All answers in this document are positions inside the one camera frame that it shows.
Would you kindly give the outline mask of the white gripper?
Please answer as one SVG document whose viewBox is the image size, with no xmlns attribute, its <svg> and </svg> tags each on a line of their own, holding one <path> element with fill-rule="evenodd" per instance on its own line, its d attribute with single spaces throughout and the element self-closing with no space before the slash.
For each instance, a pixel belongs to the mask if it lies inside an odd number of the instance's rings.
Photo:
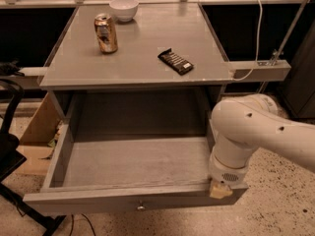
<svg viewBox="0 0 315 236">
<path fill-rule="evenodd" d="M 248 172 L 248 161 L 242 167 L 227 166 L 217 157 L 217 149 L 214 147 L 209 159 L 209 175 L 212 179 L 210 185 L 210 197 L 223 199 L 233 194 L 228 185 L 239 185 L 243 182 Z"/>
</svg>

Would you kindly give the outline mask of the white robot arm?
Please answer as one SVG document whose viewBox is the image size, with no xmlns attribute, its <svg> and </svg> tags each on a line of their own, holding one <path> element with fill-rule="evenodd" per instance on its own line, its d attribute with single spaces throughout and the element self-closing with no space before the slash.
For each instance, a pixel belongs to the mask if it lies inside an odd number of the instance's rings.
<svg viewBox="0 0 315 236">
<path fill-rule="evenodd" d="M 280 117 L 277 105 L 265 94 L 220 101 L 212 111 L 211 126 L 215 135 L 209 160 L 212 198 L 228 197 L 243 183 L 258 148 L 315 172 L 315 126 Z"/>
</svg>

